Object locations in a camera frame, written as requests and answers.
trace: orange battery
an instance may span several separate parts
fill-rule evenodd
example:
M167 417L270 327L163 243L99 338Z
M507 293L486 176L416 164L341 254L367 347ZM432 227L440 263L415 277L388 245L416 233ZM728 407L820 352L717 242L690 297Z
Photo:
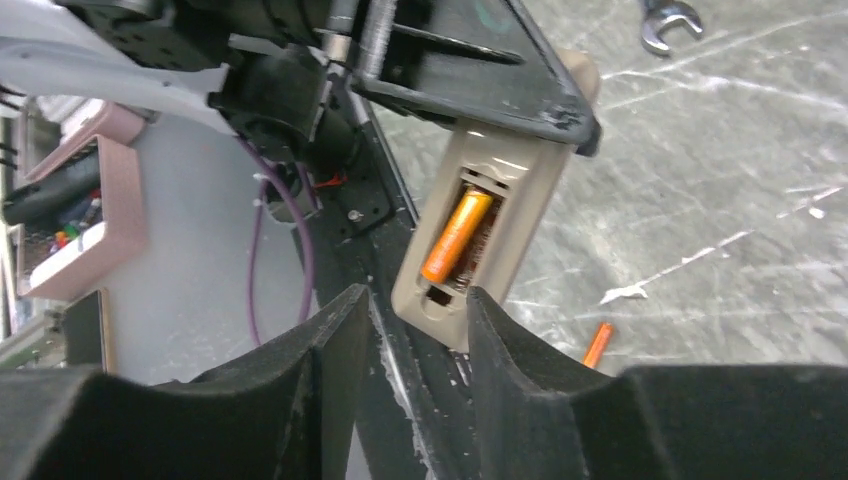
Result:
M468 188L439 241L430 251L430 257L421 267L424 278L433 283L444 283L447 280L493 200L494 197L483 190Z
M606 350L613 332L615 332L615 328L611 324L601 322L598 326L598 331L595 332L595 337L592 338L589 349L586 350L586 355L583 356L583 365L589 368L598 366L598 362L601 361L601 355L604 354L604 350Z

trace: white debris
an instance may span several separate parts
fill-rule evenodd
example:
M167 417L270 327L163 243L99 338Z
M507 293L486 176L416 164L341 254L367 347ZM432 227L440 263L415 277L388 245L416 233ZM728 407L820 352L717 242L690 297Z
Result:
M822 210L822 209L820 209L820 208L816 208L816 207L812 207L812 208L810 208L810 210L808 210L808 213L809 213L809 214L810 214L813 218L817 218L817 219L819 219L819 220L821 220L822 218L824 218L824 216L826 215L826 213L824 213L824 210Z
M630 285L629 287L612 288L607 290L607 293L604 294L604 298L601 299L598 305L606 305L619 298L648 298L648 292L639 284Z
M691 257L683 257L683 258L681 258L681 259L680 259L680 264L681 264L681 265L686 265L687 263L694 262L695 260L697 260L697 259L699 259L699 258L701 258L701 257L706 257L707 255L709 255L709 254L713 253L714 251L715 251L715 247L708 247L708 248L704 248L704 249L702 249L700 252L696 253L695 255L692 255Z

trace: wrench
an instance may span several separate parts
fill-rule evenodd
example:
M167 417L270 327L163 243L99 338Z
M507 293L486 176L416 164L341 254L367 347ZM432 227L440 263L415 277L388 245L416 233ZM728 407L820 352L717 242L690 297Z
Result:
M704 34L701 17L687 3L677 0L641 0L645 13L642 21L642 46L660 57L671 55L671 48L660 35L672 27L683 26L695 39Z

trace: black plastic bracket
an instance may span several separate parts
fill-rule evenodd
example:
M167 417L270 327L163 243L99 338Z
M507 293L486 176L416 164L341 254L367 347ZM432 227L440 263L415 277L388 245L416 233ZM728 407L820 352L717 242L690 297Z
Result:
M338 96L346 115L351 97ZM330 191L319 191L325 208L308 219L319 304L351 283L367 283L371 290L377 329L367 349L357 432L374 480L423 480L428 469L431 478L479 479L467 358L399 319L391 307L392 286L417 214L373 112L363 107L367 121L360 124L364 141L357 163L385 188L380 195L386 195L390 208L384 218L342 242L338 213L326 208ZM349 181L339 191L357 179ZM408 405L402 405L403 398Z
M185 384L3 372L3 477L343 480L368 306L367 289L351 286L305 324Z
M326 203L320 215L336 227L324 233L333 244L364 234L392 214L383 184L371 174L370 162L367 154L362 155L346 171L342 185L322 188Z
M292 161L313 139L327 72L300 45L279 55L245 53L208 103L273 161Z

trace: gray floor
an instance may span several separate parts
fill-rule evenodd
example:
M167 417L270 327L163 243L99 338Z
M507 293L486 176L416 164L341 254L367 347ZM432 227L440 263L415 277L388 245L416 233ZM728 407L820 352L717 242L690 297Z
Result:
M569 166L508 300L601 363L848 363L848 3L692 0L708 29L645 53L636 0L525 0L603 74L601 154ZM381 111L423 206L447 133ZM647 299L608 291L642 287Z

